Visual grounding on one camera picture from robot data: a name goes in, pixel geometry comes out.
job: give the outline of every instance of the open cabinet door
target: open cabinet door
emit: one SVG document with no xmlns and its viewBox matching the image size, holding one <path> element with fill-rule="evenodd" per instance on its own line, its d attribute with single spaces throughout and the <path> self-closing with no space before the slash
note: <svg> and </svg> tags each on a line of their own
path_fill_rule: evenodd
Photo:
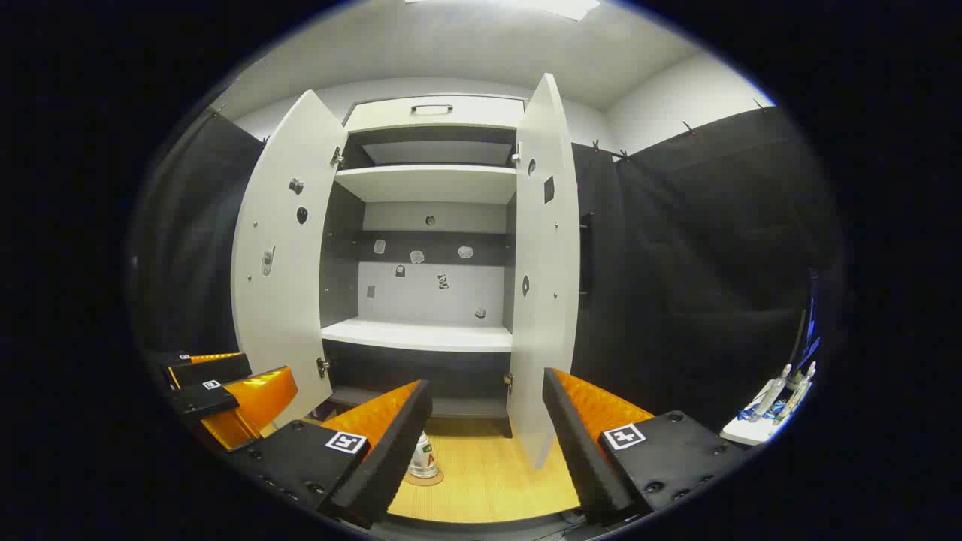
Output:
<svg viewBox="0 0 962 541">
<path fill-rule="evenodd" d="M 535 468 L 554 440 L 544 369 L 570 372 L 578 314 L 578 190 L 568 122 L 546 73 L 518 126 L 518 222 L 508 415 Z"/>
<path fill-rule="evenodd" d="M 297 386 L 276 426 L 331 396 L 330 376 L 317 368 L 324 354 L 318 273 L 338 168 L 332 158 L 346 142 L 341 122 L 307 90 L 267 140 L 240 204 L 231 257 L 238 345 L 254 374 L 288 366 Z"/>
</svg>

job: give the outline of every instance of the white cabinet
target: white cabinet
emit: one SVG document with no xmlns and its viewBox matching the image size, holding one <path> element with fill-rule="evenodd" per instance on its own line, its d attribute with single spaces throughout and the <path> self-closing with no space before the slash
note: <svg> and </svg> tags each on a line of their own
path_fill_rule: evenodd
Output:
<svg viewBox="0 0 962 541">
<path fill-rule="evenodd" d="M 371 167 L 384 163 L 371 151 L 389 149 L 377 145 L 448 157 L 410 163 L 401 152 Z M 338 153 L 348 154 L 341 170 Z M 407 358 L 435 369 L 397 367 L 435 382 L 435 415 L 501 419 L 509 436 L 510 415 L 540 468 L 554 437 L 544 368 L 571 366 L 579 239 L 570 136 L 550 74 L 526 107 L 406 97 L 358 104 L 344 125 L 307 91 L 268 140 L 240 208 L 231 265 L 240 347 L 255 373 L 293 369 L 298 392 L 278 425 L 332 397 L 332 385 L 332 401 L 376 396 L 394 385 L 391 362 Z M 326 348 L 339 360 L 321 375 Z M 367 354 L 380 368 L 351 365 L 360 358 L 351 348 L 375 348 Z M 344 363 L 357 370 L 339 390 Z"/>
</svg>

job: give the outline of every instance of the ceiling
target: ceiling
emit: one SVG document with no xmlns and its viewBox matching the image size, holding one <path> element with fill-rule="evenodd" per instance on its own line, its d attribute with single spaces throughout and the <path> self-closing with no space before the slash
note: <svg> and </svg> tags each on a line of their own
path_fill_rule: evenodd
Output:
<svg viewBox="0 0 962 541">
<path fill-rule="evenodd" d="M 549 72 L 564 97 L 604 112 L 646 77 L 699 50 L 604 0 L 578 22 L 504 0 L 367 0 L 280 40 L 225 98 L 236 118 L 308 88 L 446 77 L 533 89 Z"/>
</svg>

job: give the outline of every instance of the dark lower shelf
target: dark lower shelf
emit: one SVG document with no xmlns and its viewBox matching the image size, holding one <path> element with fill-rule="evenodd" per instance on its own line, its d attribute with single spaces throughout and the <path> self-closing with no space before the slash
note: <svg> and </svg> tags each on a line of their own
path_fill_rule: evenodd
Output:
<svg viewBox="0 0 962 541">
<path fill-rule="evenodd" d="M 358 387 L 336 385 L 328 401 L 338 405 L 356 406 L 381 396 L 381 393 Z M 438 419 L 507 419 L 505 398 L 447 398 L 434 397 L 431 417 Z"/>
</svg>

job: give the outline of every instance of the wooden floor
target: wooden floor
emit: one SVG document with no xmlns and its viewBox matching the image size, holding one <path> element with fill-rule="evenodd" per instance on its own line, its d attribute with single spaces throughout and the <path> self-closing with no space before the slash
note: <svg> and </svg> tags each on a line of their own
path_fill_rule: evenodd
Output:
<svg viewBox="0 0 962 541">
<path fill-rule="evenodd" d="M 388 512 L 449 523 L 488 523 L 560 513 L 579 505 L 557 439 L 540 470 L 517 438 L 492 421 L 431 419 L 431 440 L 444 480 L 435 486 L 401 481 Z"/>
</svg>

